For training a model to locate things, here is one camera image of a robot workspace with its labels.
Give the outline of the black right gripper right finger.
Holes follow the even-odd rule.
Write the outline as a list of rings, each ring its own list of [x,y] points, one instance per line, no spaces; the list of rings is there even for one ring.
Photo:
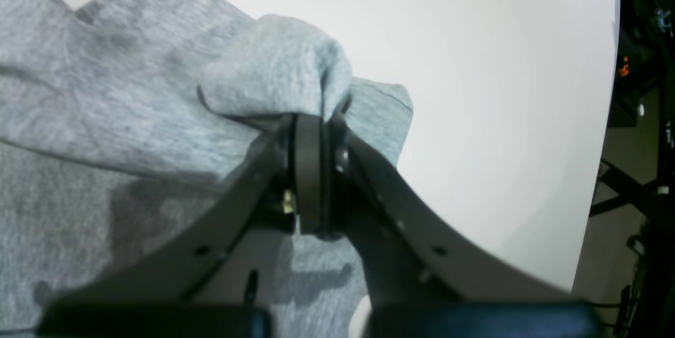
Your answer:
[[[361,257],[368,337],[600,337],[592,307],[443,222],[336,114],[323,124],[323,227]]]

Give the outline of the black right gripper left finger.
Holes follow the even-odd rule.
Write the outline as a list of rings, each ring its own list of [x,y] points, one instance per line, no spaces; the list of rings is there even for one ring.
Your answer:
[[[63,295],[38,337],[274,337],[268,311],[276,256],[296,215],[297,160],[319,190],[320,117],[290,114],[199,220],[135,265]]]

